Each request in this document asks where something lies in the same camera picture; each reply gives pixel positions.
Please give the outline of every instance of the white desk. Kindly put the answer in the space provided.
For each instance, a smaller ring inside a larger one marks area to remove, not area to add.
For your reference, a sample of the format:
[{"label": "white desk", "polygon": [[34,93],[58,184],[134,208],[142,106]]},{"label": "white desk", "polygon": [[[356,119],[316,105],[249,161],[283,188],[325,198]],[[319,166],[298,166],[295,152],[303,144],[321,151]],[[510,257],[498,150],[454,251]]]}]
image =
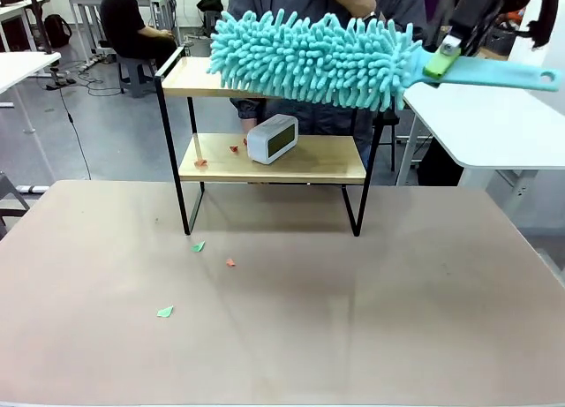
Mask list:
[{"label": "white desk", "polygon": [[0,38],[2,40],[2,44],[4,45],[4,49],[6,52],[10,51],[10,47],[8,46],[8,41],[6,40],[6,35],[4,30],[2,29],[2,23],[6,20],[13,19],[14,17],[21,17],[21,21],[24,23],[24,29],[26,31],[27,41],[29,42],[29,46],[32,51],[36,51],[37,47],[35,46],[34,37],[32,36],[32,32],[29,28],[29,20],[27,19],[26,15],[26,7],[31,5],[31,0],[24,0],[20,1],[15,4],[10,4],[7,7],[0,7]]},{"label": "white desk", "polygon": [[523,89],[417,84],[404,99],[416,118],[398,185],[406,182],[423,125],[465,167],[459,185],[486,189],[496,170],[524,170],[504,206],[509,215],[538,170],[565,169],[565,117]]},{"label": "white desk", "polygon": [[45,164],[49,179],[55,182],[55,175],[51,168],[45,151],[41,146],[39,138],[35,134],[35,129],[29,120],[26,108],[19,94],[16,85],[23,79],[38,72],[43,67],[47,67],[56,60],[61,58],[61,54],[55,52],[47,55],[43,52],[5,52],[0,53],[0,94],[7,90],[11,90],[14,97],[14,107],[19,109],[24,118],[24,133],[30,135],[34,139],[34,143],[41,153],[41,157]]},{"label": "white desk", "polygon": [[[167,0],[137,0],[140,7],[149,7],[151,10],[151,20],[155,23],[155,27],[158,29],[173,29],[173,14],[170,10],[169,3]],[[79,35],[80,46],[82,47],[83,53],[85,55],[86,61],[89,60],[90,56],[101,54],[101,53],[113,53],[113,49],[103,48],[98,43],[100,40],[105,40],[104,30],[102,29],[102,24],[99,21],[100,17],[100,4],[102,0],[69,0],[69,5],[71,7],[72,18],[74,19],[75,26],[77,28],[77,34]],[[87,23],[85,26],[87,31],[87,45],[85,45],[82,35],[79,31],[79,21],[77,19],[77,13],[75,11],[75,6],[79,9],[80,19],[83,24]],[[177,38],[180,40],[177,27]]]}]

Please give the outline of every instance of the floor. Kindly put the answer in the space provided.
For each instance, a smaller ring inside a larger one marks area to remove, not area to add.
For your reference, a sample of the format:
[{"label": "floor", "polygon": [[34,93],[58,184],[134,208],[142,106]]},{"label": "floor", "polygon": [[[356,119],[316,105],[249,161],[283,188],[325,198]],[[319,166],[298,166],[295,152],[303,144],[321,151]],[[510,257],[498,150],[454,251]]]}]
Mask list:
[{"label": "floor", "polygon": [[[77,78],[78,61],[82,60],[77,33],[70,45],[59,50],[62,55],[61,70],[68,70]],[[202,57],[209,54],[205,41],[195,40],[191,54]],[[27,114],[34,125],[42,147],[57,180],[86,179],[87,169],[79,144],[65,112],[64,103],[76,126],[84,149],[92,179],[171,181],[172,173],[162,130],[162,121],[155,94],[140,99],[120,94],[117,88],[115,64],[97,64],[85,79],[98,79],[102,83],[91,88],[65,87],[60,92],[44,89],[47,79],[27,79],[19,84]],[[11,101],[10,92],[0,95],[0,102]],[[226,99],[197,98],[194,100],[199,130],[202,132],[240,132],[237,113]],[[169,117],[180,162],[188,146],[191,130],[186,101],[168,99]],[[408,135],[413,113],[403,111],[396,135]],[[40,151],[32,137],[22,132],[21,111],[0,109],[0,169],[15,185],[50,185],[49,175],[43,166]],[[390,141],[390,128],[386,128],[382,141]],[[394,185],[402,161],[403,146],[395,145],[395,171],[391,171],[390,146],[379,147],[373,171],[373,185]],[[416,185],[412,170],[409,185]],[[563,237],[529,238],[534,247],[545,250],[555,263],[565,265]]]}]

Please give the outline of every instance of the green clip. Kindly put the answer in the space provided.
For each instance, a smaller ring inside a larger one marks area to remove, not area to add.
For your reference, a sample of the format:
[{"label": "green clip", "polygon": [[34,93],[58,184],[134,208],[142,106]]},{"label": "green clip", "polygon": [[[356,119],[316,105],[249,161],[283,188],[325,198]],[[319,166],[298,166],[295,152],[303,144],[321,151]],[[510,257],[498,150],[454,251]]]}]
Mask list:
[{"label": "green clip", "polygon": [[460,55],[460,48],[458,48],[452,56],[443,54],[441,48],[438,48],[424,67],[424,74],[430,78],[440,79],[448,72],[449,67],[451,67]]}]

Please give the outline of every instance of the backpack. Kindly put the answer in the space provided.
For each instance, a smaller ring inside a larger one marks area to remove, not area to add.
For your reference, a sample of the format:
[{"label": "backpack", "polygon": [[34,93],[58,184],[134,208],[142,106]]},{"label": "backpack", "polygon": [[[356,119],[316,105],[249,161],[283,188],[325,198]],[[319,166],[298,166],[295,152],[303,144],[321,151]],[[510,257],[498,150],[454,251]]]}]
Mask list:
[{"label": "backpack", "polygon": [[45,32],[52,48],[64,47],[72,36],[69,24],[58,14],[50,14],[45,18]]}]

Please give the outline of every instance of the wooden shelf board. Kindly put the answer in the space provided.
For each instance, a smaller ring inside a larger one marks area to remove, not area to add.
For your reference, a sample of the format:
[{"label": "wooden shelf board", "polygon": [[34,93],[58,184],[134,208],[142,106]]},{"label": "wooden shelf board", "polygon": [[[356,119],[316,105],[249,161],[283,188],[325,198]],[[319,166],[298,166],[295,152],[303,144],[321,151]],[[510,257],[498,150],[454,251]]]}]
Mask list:
[{"label": "wooden shelf board", "polygon": [[[363,184],[365,167],[351,136],[300,135],[297,145],[270,165],[252,161],[244,135],[198,133],[178,170],[181,180],[196,182],[270,182]],[[232,153],[230,146],[238,146]],[[194,165],[198,159],[206,166]]]},{"label": "wooden shelf board", "polygon": [[162,90],[170,96],[216,96],[236,98],[266,98],[220,87],[220,73],[208,74],[209,57],[182,57],[162,82]]}]

